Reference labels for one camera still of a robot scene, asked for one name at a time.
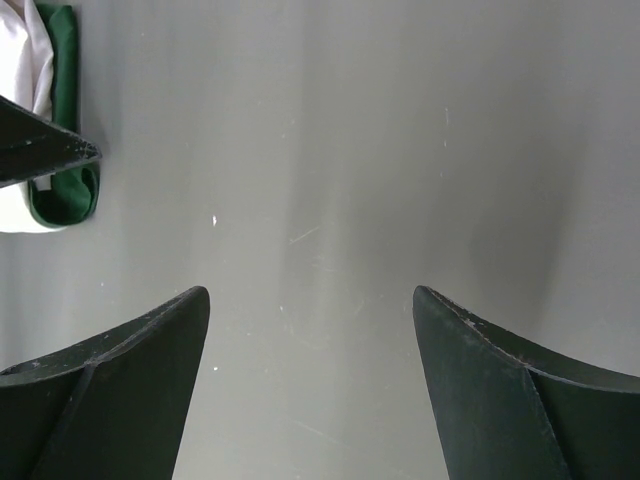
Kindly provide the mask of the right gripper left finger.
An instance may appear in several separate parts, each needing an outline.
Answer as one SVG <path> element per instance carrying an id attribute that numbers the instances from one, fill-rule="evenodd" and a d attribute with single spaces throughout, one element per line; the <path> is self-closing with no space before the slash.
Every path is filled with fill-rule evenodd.
<path id="1" fill-rule="evenodd" d="M 2 478 L 172 478 L 209 315 L 196 286 L 2 370 Z"/>

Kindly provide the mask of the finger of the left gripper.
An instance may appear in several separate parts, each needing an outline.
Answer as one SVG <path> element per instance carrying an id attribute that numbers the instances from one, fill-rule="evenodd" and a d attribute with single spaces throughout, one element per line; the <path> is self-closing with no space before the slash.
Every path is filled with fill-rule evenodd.
<path id="1" fill-rule="evenodd" d="M 1 97 L 2 188 L 101 158 L 95 143 Z"/>

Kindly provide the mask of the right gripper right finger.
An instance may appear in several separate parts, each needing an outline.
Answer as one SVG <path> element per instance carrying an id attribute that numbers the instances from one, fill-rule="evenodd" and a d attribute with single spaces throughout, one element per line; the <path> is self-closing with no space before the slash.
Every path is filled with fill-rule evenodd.
<path id="1" fill-rule="evenodd" d="M 419 286 L 413 319 L 451 479 L 636 479 L 639 379 L 567 357 Z"/>

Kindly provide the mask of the white and green t shirt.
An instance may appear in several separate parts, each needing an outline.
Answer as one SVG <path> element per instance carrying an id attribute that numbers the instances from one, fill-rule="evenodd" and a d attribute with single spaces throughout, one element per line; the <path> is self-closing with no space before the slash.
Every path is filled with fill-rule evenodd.
<path id="1" fill-rule="evenodd" d="M 69 5 L 1 4 L 1 230 L 53 233 L 95 212 L 97 145 L 78 133 L 80 38 Z"/>

